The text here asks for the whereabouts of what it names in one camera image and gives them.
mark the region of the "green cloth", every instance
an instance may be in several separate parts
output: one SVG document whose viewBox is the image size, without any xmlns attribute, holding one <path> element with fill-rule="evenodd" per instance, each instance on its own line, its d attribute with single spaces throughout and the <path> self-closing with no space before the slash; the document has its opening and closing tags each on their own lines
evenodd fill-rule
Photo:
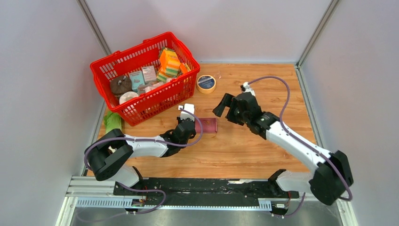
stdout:
<svg viewBox="0 0 399 226">
<path fill-rule="evenodd" d="M 122 119 L 118 113 L 108 111 L 104 116 L 105 133 L 113 129 L 120 129 L 122 131 Z"/>
</svg>

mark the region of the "red plastic basket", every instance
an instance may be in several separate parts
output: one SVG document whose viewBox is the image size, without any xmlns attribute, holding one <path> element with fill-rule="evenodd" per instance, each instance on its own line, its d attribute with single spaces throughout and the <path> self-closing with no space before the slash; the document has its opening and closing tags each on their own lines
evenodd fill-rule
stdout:
<svg viewBox="0 0 399 226">
<path fill-rule="evenodd" d="M 110 81 L 118 76 L 129 75 L 142 67 L 160 67 L 158 54 L 163 47 L 174 49 L 180 62 L 187 63 L 191 71 L 151 92 L 133 98 L 123 104 L 112 94 Z M 172 32 L 166 32 L 123 52 L 106 56 L 90 65 L 94 83 L 108 108 L 118 113 L 129 125 L 137 125 L 160 112 L 180 103 L 194 94 L 195 81 L 200 66 L 188 48 Z"/>
</svg>

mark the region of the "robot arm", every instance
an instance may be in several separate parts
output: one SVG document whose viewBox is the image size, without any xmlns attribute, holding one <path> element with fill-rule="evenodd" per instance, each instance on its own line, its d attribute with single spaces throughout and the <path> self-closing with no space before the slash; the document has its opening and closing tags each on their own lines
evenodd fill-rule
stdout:
<svg viewBox="0 0 399 226">
<path fill-rule="evenodd" d="M 236 97 L 226 93 L 220 104 L 213 113 L 220 117 L 225 109 L 229 107 L 226 115 L 228 121 L 244 125 L 246 124 L 252 133 L 267 139 L 299 159 L 310 171 L 310 173 L 294 173 L 280 169 L 274 173 L 269 181 L 275 183 L 276 189 L 283 191 L 299 191 L 313 193 L 322 203 L 331 205 L 345 191 L 345 187 L 331 166 L 319 154 L 326 156 L 339 170 L 347 184 L 353 184 L 351 169 L 348 158 L 341 151 L 331 153 L 330 151 L 314 145 L 304 137 L 295 133 L 288 126 L 287 133 L 280 122 L 279 117 L 271 112 L 263 112 L 258 105 L 255 92 L 247 82 L 241 86 L 242 93 Z M 314 147 L 319 154 L 294 139 L 298 139 Z"/>
<path fill-rule="evenodd" d="M 180 108 L 194 114 L 194 105 L 185 104 L 184 107 L 179 106 Z M 195 137 L 194 117 L 181 112 L 177 120 L 178 125 L 175 129 L 156 137 L 133 137 L 123 134 L 120 129 L 113 129 L 105 134 L 97 142 L 105 139 L 114 140 L 97 145 L 87 157 L 95 178 L 98 181 L 112 179 L 128 187 L 135 185 L 140 177 L 137 169 L 125 164 L 129 158 L 172 156 L 184 147 L 170 143 L 185 145 L 189 139 Z"/>
</svg>

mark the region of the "white wall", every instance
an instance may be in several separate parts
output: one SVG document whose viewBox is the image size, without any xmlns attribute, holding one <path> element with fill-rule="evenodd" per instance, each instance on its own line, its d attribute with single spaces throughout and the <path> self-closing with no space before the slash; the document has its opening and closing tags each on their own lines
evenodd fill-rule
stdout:
<svg viewBox="0 0 399 226">
<path fill-rule="evenodd" d="M 0 224 L 54 225 L 98 117 L 89 64 L 104 54 L 73 0 L 2 1 L 0 30 Z"/>
<path fill-rule="evenodd" d="M 325 145 L 349 157 L 361 226 L 399 221 L 398 10 L 341 1 L 303 67 Z"/>
<path fill-rule="evenodd" d="M 198 61 L 296 62 L 330 0 L 87 0 L 111 51 L 172 31 Z"/>
</svg>

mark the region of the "small box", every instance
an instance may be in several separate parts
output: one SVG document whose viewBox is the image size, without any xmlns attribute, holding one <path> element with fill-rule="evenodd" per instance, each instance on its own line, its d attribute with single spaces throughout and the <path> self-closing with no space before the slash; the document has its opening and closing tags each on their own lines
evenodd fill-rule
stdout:
<svg viewBox="0 0 399 226">
<path fill-rule="evenodd" d="M 157 74 L 155 72 L 154 66 L 148 66 L 148 67 L 143 67 L 143 77 L 144 77 L 144 82 L 147 84 L 152 81 L 157 80 Z"/>
<path fill-rule="evenodd" d="M 148 85 L 141 85 L 141 86 L 139 86 L 139 87 L 137 88 L 137 94 L 138 94 L 138 95 L 141 95 L 141 94 L 145 93 L 145 88 L 148 87 L 148 86 L 151 86 L 151 85 L 148 84 Z"/>
<path fill-rule="evenodd" d="M 138 72 L 132 72 L 129 74 L 129 78 L 132 81 L 132 90 L 134 92 L 137 92 L 137 88 L 141 85 L 144 85 L 144 77 L 143 73 L 141 71 Z"/>
<path fill-rule="evenodd" d="M 199 118 L 202 124 L 203 133 L 217 133 L 217 120 L 216 118 Z M 195 121 L 195 132 L 201 133 L 201 126 L 198 120 Z"/>
</svg>

